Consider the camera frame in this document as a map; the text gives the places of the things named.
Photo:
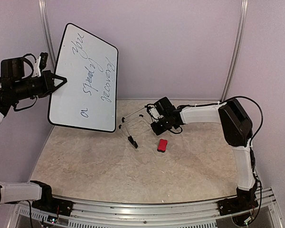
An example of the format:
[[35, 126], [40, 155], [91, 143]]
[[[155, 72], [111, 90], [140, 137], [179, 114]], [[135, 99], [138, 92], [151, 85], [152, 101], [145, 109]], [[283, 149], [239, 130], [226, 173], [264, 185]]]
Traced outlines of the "red black whiteboard eraser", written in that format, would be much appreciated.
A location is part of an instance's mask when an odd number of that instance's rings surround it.
[[159, 144], [158, 144], [158, 147], [157, 147], [157, 151], [158, 152], [166, 152], [166, 147], [167, 147], [167, 144], [168, 144], [168, 141], [165, 140], [165, 139], [160, 139], [159, 140]]

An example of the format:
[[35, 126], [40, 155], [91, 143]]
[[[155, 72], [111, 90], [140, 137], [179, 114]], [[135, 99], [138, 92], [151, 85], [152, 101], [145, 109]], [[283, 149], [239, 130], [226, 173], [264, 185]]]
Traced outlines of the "white whiteboard black frame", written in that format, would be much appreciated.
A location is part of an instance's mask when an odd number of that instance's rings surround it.
[[60, 43], [55, 74], [67, 79], [50, 96], [52, 125], [113, 133], [116, 130], [118, 49], [68, 23]]

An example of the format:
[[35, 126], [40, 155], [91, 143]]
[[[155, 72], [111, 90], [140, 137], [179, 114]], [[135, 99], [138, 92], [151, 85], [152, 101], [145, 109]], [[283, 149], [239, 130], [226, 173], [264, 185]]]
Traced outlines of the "black wire easel stand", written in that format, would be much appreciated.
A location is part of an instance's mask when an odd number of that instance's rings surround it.
[[152, 118], [148, 117], [148, 108], [148, 105], [144, 105], [134, 112], [123, 114], [121, 122], [118, 125], [118, 130], [121, 131], [134, 149], [139, 148], [136, 138], [140, 134], [140, 131], [143, 131], [145, 127], [151, 129]]

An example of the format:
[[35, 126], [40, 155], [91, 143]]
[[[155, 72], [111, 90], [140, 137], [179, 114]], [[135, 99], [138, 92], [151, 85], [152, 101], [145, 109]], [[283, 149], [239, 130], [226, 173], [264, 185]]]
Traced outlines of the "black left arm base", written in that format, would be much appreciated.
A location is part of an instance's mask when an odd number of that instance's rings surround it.
[[52, 195], [52, 188], [45, 183], [37, 180], [31, 180], [31, 183], [35, 183], [42, 188], [41, 199], [34, 200], [32, 207], [49, 213], [53, 213], [63, 216], [70, 216], [74, 202], [65, 199], [54, 198]]

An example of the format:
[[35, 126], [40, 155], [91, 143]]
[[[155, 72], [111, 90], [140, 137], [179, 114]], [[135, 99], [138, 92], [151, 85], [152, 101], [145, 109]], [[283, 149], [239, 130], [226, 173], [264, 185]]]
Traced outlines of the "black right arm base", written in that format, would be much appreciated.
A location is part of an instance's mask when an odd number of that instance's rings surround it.
[[259, 207], [256, 197], [258, 186], [261, 186], [261, 181], [257, 179], [253, 187], [248, 191], [237, 188], [235, 197], [219, 200], [217, 202], [219, 214], [224, 216]]

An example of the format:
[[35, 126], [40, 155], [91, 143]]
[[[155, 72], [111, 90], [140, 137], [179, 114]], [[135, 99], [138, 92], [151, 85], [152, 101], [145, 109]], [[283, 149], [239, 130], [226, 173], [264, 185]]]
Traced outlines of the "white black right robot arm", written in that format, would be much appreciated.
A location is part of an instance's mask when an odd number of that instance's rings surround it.
[[185, 124], [217, 123], [223, 130], [225, 141], [231, 146], [236, 159], [238, 184], [242, 191], [256, 187], [255, 162], [252, 156], [253, 123], [238, 98], [212, 104], [179, 105], [175, 107], [167, 97], [146, 105], [154, 120], [151, 128], [156, 135], [165, 131], [174, 133]]

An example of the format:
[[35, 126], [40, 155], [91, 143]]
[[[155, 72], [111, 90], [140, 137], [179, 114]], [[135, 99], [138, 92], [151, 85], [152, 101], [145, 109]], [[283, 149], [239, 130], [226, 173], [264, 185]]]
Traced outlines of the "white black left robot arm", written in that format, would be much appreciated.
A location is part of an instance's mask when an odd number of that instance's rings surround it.
[[23, 55], [0, 64], [0, 205], [25, 201], [46, 211], [59, 207], [48, 184], [30, 179], [50, 131], [46, 108], [35, 103], [67, 82], [47, 69], [47, 58], [42, 52], [32, 60]]

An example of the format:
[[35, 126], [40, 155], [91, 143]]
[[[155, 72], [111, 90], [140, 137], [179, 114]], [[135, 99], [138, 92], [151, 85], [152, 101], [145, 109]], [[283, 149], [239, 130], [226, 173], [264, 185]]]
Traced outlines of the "aluminium left corner post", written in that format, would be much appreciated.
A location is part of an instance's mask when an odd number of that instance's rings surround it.
[[40, 18], [41, 18], [43, 33], [45, 37], [45, 42], [48, 48], [48, 54], [49, 54], [52, 66], [55, 67], [56, 66], [56, 56], [55, 56], [51, 32], [50, 32], [46, 1], [38, 0], [38, 7], [39, 7], [39, 13], [40, 13]]

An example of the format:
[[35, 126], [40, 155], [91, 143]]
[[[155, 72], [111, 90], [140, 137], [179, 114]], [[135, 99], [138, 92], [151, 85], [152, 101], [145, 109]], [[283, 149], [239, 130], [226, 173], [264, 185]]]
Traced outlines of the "aluminium corner post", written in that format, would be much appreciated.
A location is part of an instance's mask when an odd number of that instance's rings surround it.
[[234, 44], [233, 52], [231, 56], [231, 62], [228, 68], [227, 79], [225, 81], [223, 93], [221, 96], [221, 101], [225, 101], [227, 99], [228, 93], [231, 88], [231, 83], [234, 77], [234, 73], [236, 70], [237, 60], [238, 60], [238, 56], [240, 53], [240, 48], [241, 48], [242, 39], [244, 35], [244, 30], [245, 30], [248, 3], [249, 3], [248, 0], [241, 1], [241, 8], [240, 8], [240, 15], [239, 15], [239, 21], [238, 21], [237, 32], [236, 32], [236, 39], [235, 39], [235, 44]]
[[43, 33], [45, 37], [45, 42], [48, 48], [48, 54], [49, 54], [52, 66], [55, 67], [56, 66], [56, 56], [55, 56], [51, 32], [50, 32], [46, 1], [38, 0], [38, 7], [39, 7], [39, 13], [40, 13], [40, 18], [41, 18]]

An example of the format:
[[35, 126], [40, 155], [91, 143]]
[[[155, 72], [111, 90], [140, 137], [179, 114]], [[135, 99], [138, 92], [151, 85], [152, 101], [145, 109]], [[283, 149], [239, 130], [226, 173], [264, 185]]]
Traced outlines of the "aluminium front rail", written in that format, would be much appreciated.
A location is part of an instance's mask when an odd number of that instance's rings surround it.
[[257, 190], [261, 205], [234, 214], [221, 215], [219, 198], [183, 203], [112, 203], [61, 197], [73, 202], [70, 215], [56, 215], [13, 205], [9, 228], [283, 228], [283, 221], [271, 188]]

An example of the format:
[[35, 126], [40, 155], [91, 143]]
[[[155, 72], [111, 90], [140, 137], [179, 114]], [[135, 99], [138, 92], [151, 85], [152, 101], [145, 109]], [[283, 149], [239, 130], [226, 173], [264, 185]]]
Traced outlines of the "aluminium right corner post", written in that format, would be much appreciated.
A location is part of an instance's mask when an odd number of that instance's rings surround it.
[[239, 21], [238, 21], [237, 32], [236, 32], [236, 39], [235, 39], [235, 44], [234, 44], [233, 52], [231, 56], [231, 62], [228, 68], [227, 79], [225, 81], [223, 93], [221, 96], [221, 101], [225, 101], [227, 99], [228, 93], [231, 88], [231, 83], [234, 77], [234, 73], [236, 70], [237, 60], [238, 60], [238, 56], [240, 53], [240, 48], [241, 48], [242, 39], [244, 35], [244, 30], [245, 30], [248, 3], [249, 3], [248, 0], [241, 1], [241, 8], [240, 8], [240, 15], [239, 15]]

